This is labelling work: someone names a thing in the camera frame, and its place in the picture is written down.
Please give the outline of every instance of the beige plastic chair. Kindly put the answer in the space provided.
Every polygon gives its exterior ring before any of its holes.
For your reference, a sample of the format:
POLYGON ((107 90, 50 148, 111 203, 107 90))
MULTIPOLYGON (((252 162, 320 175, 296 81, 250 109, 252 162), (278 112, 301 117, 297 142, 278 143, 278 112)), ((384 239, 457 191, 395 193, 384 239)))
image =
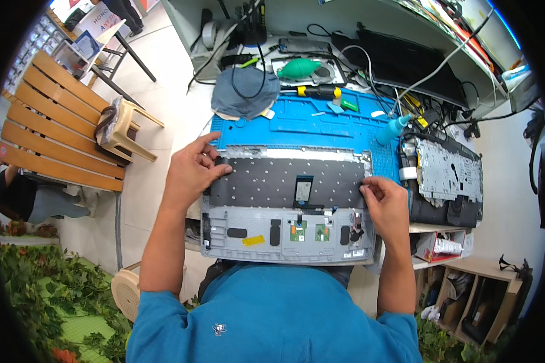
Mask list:
MULTIPOLYGON (((121 156, 122 158, 124 158, 125 160, 129 160, 130 162, 133 162, 131 156, 128 156, 127 154, 117 150, 118 146, 125 148, 132 153, 136 153, 141 157, 145 157, 151 162, 155 162, 157 159, 157 155, 127 137, 127 131, 130 129, 130 127, 136 131, 138 131, 140 128, 140 126, 132 120, 134 111, 144 117, 147 117, 161 127, 165 127, 163 122, 157 120, 146 110, 142 109, 133 102, 122 99, 121 103, 119 104, 119 116, 117 122, 115 123, 115 127, 113 128, 113 133, 111 134, 111 141, 103 144, 100 143, 100 145, 103 149, 110 151, 115 155, 121 156)), ((99 143, 100 141, 101 136, 98 136, 97 143, 99 143)))
MULTIPOLYGON (((132 270, 141 265, 141 261, 122 268, 111 279, 111 294, 115 305, 121 310, 123 315, 132 322, 137 317, 137 308, 139 307, 139 275, 132 270)), ((183 266, 183 272, 186 272, 186 265, 183 266)))

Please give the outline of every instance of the logo on shirt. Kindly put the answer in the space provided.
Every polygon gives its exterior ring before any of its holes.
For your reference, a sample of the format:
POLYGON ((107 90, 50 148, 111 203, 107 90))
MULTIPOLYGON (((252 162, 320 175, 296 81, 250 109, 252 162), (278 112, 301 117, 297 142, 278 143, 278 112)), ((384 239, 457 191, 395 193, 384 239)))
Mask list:
POLYGON ((214 329, 214 335, 221 336, 226 331, 226 324, 215 323, 212 329, 214 329))

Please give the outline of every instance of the person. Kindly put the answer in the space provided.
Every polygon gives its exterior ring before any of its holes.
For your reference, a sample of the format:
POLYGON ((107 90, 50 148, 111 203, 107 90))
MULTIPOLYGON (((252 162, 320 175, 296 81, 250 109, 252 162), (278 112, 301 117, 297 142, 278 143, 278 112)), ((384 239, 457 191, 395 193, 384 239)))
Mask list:
POLYGON ((119 18, 125 19, 125 24, 131 29, 130 37, 141 33, 144 30, 144 23, 139 17, 130 0, 91 0, 91 3, 97 5, 103 3, 109 10, 119 18))
POLYGON ((31 224, 42 223, 55 215, 94 217, 98 198, 96 193, 86 198, 80 188, 78 195, 70 195, 58 185, 39 185, 35 180, 19 174, 19 169, 10 164, 0 172, 0 213, 12 220, 31 224))
POLYGON ((421 362, 407 192, 385 178, 360 187, 386 247, 377 319, 326 270, 296 265, 238 263, 210 283, 200 306, 183 307, 186 210, 233 170, 214 164, 209 143, 219 136, 201 136, 171 158, 140 266, 127 362, 421 362))

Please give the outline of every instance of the jeans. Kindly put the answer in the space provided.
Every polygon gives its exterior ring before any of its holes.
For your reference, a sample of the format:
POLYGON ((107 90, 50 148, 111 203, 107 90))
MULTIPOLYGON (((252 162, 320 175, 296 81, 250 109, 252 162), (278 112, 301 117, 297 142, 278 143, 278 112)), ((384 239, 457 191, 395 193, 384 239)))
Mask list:
POLYGON ((59 186, 39 185, 28 222, 31 224, 42 223, 54 215, 66 215, 71 218, 89 215, 87 208, 74 205, 79 201, 78 195, 66 194, 59 186))
POLYGON ((125 19, 125 24, 135 32, 144 26, 137 11, 131 6, 130 0, 103 0, 109 10, 119 18, 125 19))
MULTIPOLYGON (((206 270, 206 277, 200 282, 200 287, 198 288, 198 301, 202 301, 202 296, 204 296, 208 285, 210 285, 212 281, 216 280, 218 276, 229 268, 232 268, 238 262, 239 261, 222 260, 219 258, 213 265, 208 267, 208 270, 206 270)), ((255 262, 253 264, 261 265, 265 263, 255 262)), ((351 271, 353 271, 353 266, 318 266, 314 268, 326 270, 341 284, 341 286, 347 289, 347 286, 349 285, 349 276, 351 275, 351 271)))

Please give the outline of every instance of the blue shirt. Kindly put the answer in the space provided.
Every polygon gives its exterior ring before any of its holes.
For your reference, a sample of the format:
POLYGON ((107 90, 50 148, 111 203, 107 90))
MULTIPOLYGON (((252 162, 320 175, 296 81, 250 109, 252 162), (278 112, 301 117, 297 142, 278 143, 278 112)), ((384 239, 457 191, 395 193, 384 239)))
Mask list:
POLYGON ((421 362, 414 316, 357 307, 324 270, 239 264, 191 312, 142 292, 127 362, 421 362))

